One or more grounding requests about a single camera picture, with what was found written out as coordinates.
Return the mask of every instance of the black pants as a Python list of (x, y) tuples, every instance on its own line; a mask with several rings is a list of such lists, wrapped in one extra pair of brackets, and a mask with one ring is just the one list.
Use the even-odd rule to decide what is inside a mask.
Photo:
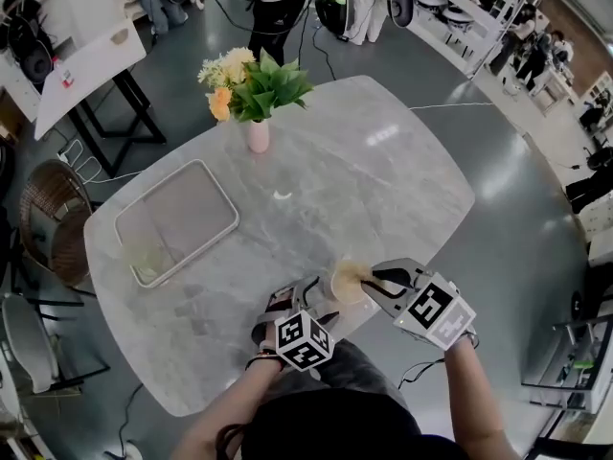
[(285, 41), (304, 4), (305, 0), (280, 0), (278, 2), (256, 0), (253, 6), (254, 22), (251, 39), (249, 39), (249, 49), (253, 51), (257, 60), (260, 59), (260, 50), (263, 48), (277, 63), (280, 65), (285, 63)]
[(489, 63), (489, 70), (491, 73), (498, 76), (520, 44), (521, 40), (514, 33), (505, 34), (500, 53)]
[(530, 74), (530, 79), (526, 86), (528, 90), (534, 89), (534, 79), (538, 77), (545, 70), (545, 63), (547, 62), (547, 57), (540, 50), (534, 50), (528, 56), (528, 60), (521, 67), (521, 70), (517, 73), (517, 77), (521, 80), (525, 80)]
[(587, 179), (566, 186), (566, 195), (573, 207), (573, 213), (579, 213), (588, 204), (607, 195), (611, 190), (613, 190), (613, 168), (605, 167)]

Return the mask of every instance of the yellow flower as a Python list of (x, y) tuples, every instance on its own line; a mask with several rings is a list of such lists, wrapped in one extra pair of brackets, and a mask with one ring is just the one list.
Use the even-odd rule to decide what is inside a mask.
[(232, 99), (232, 91), (228, 87), (218, 87), (214, 94), (207, 94), (209, 98), (209, 108), (218, 121), (228, 121), (230, 119), (230, 108), (228, 103)]
[(245, 81), (244, 63), (253, 63), (255, 57), (247, 48), (234, 48), (221, 60), (220, 66), (232, 83)]

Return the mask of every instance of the green leaves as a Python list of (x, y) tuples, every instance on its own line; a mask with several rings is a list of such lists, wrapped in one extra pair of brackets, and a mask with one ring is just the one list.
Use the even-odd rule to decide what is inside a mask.
[(281, 67), (277, 64), (277, 61), (268, 55), (266, 50), (262, 48), (260, 51), (260, 70), (262, 70), (263, 73), (271, 74), (280, 69)]
[(299, 69), (297, 59), (279, 66), (262, 49), (260, 63), (245, 63), (244, 70), (247, 79), (234, 87), (229, 103), (230, 111), (240, 122), (270, 118), (272, 109), (282, 105), (307, 107), (300, 98), (313, 86), (307, 82), (307, 72)]

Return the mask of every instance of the white pants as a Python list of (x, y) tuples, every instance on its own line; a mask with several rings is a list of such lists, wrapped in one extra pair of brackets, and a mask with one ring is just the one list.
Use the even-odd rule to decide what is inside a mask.
[(353, 44), (362, 44), (364, 38), (375, 42), (387, 16), (387, 0), (354, 0), (355, 21), (349, 30)]

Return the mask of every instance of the pink vase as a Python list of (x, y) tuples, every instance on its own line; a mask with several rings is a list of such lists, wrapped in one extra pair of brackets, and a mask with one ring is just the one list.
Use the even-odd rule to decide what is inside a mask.
[(270, 131), (268, 130), (268, 120), (264, 119), (259, 123), (250, 121), (247, 127), (247, 145), (254, 153), (264, 153), (270, 145)]

